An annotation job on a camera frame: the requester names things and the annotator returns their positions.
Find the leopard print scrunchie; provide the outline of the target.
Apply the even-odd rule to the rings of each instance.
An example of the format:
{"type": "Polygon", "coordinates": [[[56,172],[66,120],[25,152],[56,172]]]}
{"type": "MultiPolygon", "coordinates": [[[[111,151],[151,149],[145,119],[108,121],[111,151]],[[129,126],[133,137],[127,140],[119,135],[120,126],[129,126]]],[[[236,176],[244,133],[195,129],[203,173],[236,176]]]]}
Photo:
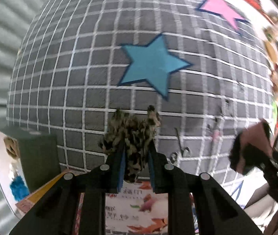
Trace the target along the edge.
{"type": "Polygon", "coordinates": [[[117,109],[108,122],[108,130],[99,142],[104,154],[125,152],[124,181],[135,183],[147,164],[149,144],[161,126],[160,115],[153,105],[147,116],[139,119],[134,114],[117,109]]]}

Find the blue cloth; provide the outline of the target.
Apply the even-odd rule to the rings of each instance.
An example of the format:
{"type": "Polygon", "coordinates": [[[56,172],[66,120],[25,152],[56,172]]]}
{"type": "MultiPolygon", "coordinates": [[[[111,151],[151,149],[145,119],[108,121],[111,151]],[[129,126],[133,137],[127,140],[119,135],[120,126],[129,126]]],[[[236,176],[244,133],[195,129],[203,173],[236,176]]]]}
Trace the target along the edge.
{"type": "Polygon", "coordinates": [[[19,202],[29,195],[28,187],[25,185],[21,176],[16,176],[10,183],[10,189],[14,199],[19,202]]]}

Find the pink and black sock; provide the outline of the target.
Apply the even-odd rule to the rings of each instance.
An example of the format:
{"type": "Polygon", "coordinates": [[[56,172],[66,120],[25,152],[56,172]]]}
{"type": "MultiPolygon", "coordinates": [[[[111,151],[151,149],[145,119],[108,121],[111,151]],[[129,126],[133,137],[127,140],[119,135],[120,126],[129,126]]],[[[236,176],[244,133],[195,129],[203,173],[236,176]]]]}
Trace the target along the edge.
{"type": "Polygon", "coordinates": [[[266,120],[240,132],[229,153],[230,168],[245,176],[253,168],[273,158],[270,145],[270,127],[266,120]]]}

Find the beige knitted sock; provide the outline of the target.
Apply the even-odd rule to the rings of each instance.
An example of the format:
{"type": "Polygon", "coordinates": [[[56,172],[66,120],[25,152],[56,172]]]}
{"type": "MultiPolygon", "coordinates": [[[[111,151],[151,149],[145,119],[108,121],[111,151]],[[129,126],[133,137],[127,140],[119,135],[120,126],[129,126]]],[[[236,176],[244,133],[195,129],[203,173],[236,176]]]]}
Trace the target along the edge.
{"type": "Polygon", "coordinates": [[[17,141],[10,137],[5,137],[3,141],[7,154],[14,160],[18,160],[20,158],[20,153],[17,141]]]}

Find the grey checkered play mat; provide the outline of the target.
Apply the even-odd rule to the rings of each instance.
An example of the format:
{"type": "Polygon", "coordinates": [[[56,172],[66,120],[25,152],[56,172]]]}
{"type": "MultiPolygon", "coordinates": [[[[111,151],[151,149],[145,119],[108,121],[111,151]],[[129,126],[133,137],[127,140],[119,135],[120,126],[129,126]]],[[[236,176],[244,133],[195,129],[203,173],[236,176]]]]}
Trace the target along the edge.
{"type": "Polygon", "coordinates": [[[263,43],[229,0],[47,0],[18,52],[7,120],[54,134],[60,165],[89,171],[114,112],[143,119],[153,105],[156,149],[186,149],[182,170],[239,194],[229,150],[271,118],[271,100],[263,43]]]}

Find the grey fabric storage box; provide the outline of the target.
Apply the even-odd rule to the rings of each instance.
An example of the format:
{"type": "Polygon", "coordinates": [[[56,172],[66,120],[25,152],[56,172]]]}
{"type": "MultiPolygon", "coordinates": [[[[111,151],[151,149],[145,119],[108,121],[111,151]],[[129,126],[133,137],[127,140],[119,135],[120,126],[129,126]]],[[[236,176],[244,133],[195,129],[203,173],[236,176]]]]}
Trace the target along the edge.
{"type": "Polygon", "coordinates": [[[30,193],[36,191],[60,174],[57,150],[57,138],[46,132],[26,127],[6,126],[0,128],[0,189],[9,209],[20,220],[23,216],[11,192],[12,178],[9,164],[14,160],[6,151],[3,139],[13,138],[17,141],[20,158],[19,175],[30,193]]]}

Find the pink printed cardboard box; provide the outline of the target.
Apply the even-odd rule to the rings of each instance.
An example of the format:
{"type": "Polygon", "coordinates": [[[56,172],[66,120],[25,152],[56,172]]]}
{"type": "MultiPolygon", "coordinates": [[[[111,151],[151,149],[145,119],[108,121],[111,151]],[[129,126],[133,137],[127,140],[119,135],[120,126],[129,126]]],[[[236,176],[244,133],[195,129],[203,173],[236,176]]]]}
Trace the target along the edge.
{"type": "MultiPolygon", "coordinates": [[[[16,204],[23,217],[67,172],[70,171],[57,175],[16,204]]],[[[77,220],[73,234],[79,234],[79,227],[77,220]]],[[[118,194],[106,194],[105,234],[168,234],[168,195],[154,193],[145,180],[124,183],[118,194]]]]}

